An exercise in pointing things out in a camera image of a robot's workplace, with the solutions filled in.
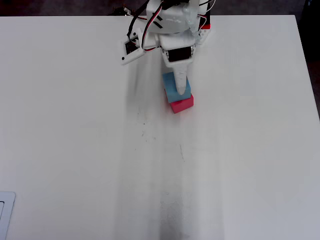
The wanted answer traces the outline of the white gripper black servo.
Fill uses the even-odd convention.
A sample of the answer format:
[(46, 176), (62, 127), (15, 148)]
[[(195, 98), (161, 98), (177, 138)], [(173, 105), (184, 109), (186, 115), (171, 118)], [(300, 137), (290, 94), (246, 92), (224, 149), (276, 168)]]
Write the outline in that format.
[(191, 32), (160, 34), (159, 42), (166, 67), (173, 69), (177, 92), (183, 95), (188, 66), (193, 62), (196, 52), (196, 38)]

